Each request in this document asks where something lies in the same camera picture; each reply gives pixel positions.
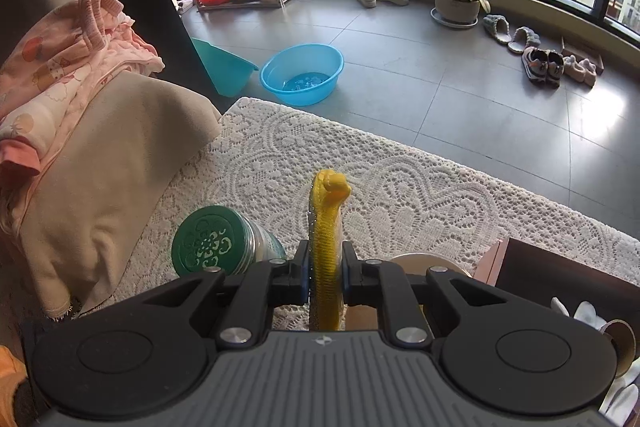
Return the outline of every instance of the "brown box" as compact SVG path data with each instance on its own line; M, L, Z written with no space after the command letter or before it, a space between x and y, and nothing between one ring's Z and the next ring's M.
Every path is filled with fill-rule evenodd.
M640 287L561 255L505 239L482 256L474 279L547 308L558 297L572 315L589 301L606 321L628 322L640 341Z
M596 50L581 44L580 42L570 43L564 37L560 38L562 39L562 57L575 55L578 62L588 58L591 63L595 64L596 73L602 74L604 71L604 64L602 63L602 57Z

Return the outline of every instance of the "white lace doily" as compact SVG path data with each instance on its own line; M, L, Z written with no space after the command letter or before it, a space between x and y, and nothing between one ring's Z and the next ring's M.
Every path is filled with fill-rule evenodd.
M172 180L106 304L175 279L171 243L182 220L208 204L230 206L276 235L292 257L305 239L311 181L343 172L346 239L361 259L407 252L444 255L473 273L497 239L515 237L640 284L640 243L482 172L271 102L242 98L222 135ZM306 327L302 309L276 312L279 327Z

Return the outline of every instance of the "gray slipper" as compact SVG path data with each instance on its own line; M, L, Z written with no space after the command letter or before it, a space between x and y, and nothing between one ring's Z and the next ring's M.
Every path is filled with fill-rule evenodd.
M487 15L482 19L484 29L500 44L508 44L511 42L509 33L509 23L503 15Z
M510 52L522 55L526 48L537 48L540 45L540 35L531 28L521 26L513 34L513 39L507 44Z

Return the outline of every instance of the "gray floor tile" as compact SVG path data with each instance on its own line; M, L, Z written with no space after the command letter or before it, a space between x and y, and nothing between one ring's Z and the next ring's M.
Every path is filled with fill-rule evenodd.
M585 216L592 217L605 225L620 230L620 232L640 239L640 219L630 219L576 192L570 193L569 206Z
M336 121L352 112L418 131L437 87L411 76L347 62L334 92L306 110Z
M569 188L569 133L528 114L440 86L421 134Z
M338 121L340 123L348 125L349 127L377 134L378 136L384 136L389 140L409 146L414 144L415 137L418 134L415 131L409 131L408 129L384 123L379 120L373 120L372 118L367 118L366 116L361 116L359 114L353 114L352 112L343 113L339 118L340 120Z
M627 120L606 103L567 93L570 131L640 165L640 118Z
M344 0L291 0L284 10L260 10L255 20L260 23L290 22L331 28L346 28L358 15L362 7Z
M569 188L627 217L640 217L634 208L640 200L637 166L573 133Z
M215 45L281 51L296 44L329 44L342 30L292 23L239 22L232 27L197 23L190 25L187 31L191 37Z
M442 85L476 94L568 129L564 89L531 84L523 70L513 70L491 60L452 58Z
M466 165L472 169L485 172L490 176L513 183L518 187L526 188L535 194L544 196L557 203L569 204L569 189L543 180L538 176L529 174L505 163L487 158L482 154L463 149L457 145L437 140L424 134L418 134L414 147L422 149L454 162Z
M332 46L353 64L407 74L439 83L447 61L430 44L354 30L338 35Z

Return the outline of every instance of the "pink cloth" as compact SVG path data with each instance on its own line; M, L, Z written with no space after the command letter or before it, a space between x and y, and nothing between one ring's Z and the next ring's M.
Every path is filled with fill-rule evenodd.
M69 1L31 28L0 68L0 227L18 247L31 196L92 98L123 70L164 68L122 7Z

